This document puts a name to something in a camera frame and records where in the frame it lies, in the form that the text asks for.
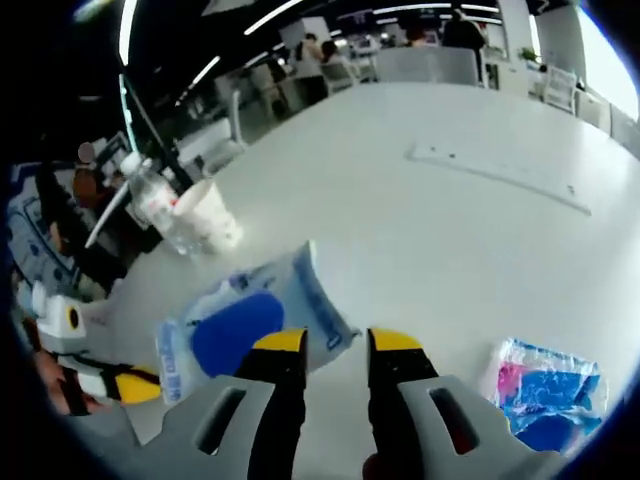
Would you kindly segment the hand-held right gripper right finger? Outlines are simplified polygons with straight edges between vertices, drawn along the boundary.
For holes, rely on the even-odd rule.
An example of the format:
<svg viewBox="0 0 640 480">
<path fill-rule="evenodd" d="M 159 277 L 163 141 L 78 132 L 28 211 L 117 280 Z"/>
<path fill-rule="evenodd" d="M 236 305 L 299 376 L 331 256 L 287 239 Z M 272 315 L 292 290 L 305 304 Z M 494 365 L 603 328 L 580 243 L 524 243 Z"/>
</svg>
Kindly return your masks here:
<svg viewBox="0 0 640 480">
<path fill-rule="evenodd" d="M 441 376 L 413 337 L 367 331 L 368 416 L 394 479 L 552 479 L 564 465 L 510 431 L 504 413 L 455 376 Z"/>
</svg>

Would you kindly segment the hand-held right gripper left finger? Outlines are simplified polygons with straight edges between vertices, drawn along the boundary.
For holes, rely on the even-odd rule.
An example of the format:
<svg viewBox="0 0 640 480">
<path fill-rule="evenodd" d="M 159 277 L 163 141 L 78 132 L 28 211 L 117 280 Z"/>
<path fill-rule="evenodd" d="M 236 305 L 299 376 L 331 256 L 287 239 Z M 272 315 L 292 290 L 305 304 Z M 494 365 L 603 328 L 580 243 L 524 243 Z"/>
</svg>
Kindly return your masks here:
<svg viewBox="0 0 640 480">
<path fill-rule="evenodd" d="M 291 478 L 306 381 L 306 330 L 265 336 L 234 375 L 214 378 L 168 411 L 142 450 L 143 478 Z"/>
</svg>

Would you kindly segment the person's left hand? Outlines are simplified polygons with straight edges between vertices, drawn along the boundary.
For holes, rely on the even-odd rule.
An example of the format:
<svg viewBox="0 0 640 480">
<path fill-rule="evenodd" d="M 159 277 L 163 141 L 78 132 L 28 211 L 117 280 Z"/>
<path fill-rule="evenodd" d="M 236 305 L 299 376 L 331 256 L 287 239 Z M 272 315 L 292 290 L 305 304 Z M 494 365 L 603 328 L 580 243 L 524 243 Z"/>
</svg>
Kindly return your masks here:
<svg viewBox="0 0 640 480">
<path fill-rule="evenodd" d="M 107 405 L 75 388 L 70 381 L 71 375 L 66 374 L 65 368 L 48 352 L 36 352 L 33 360 L 51 403 L 61 415 L 86 416 L 107 408 Z"/>
</svg>

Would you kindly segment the person's right hand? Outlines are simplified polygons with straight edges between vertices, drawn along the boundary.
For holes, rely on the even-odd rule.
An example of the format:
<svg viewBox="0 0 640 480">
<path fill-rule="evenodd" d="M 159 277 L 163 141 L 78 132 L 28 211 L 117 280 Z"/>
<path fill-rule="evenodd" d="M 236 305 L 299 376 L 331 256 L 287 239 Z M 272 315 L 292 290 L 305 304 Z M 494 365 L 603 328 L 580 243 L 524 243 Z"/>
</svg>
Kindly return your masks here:
<svg viewBox="0 0 640 480">
<path fill-rule="evenodd" d="M 394 459 L 386 453 L 373 453 L 362 466 L 363 480 L 393 480 L 394 478 Z"/>
</svg>

